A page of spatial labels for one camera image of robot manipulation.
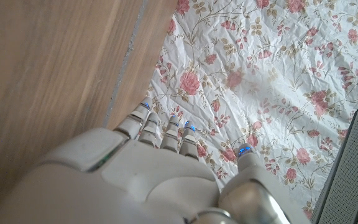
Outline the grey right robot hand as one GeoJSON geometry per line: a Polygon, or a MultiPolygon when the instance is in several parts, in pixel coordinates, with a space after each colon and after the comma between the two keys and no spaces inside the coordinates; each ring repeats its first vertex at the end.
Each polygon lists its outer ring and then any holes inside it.
{"type": "Polygon", "coordinates": [[[250,144],[220,189],[198,160],[195,127],[158,117],[144,98],[113,130],[89,130],[46,154],[0,203],[0,223],[307,223],[250,144]]]}

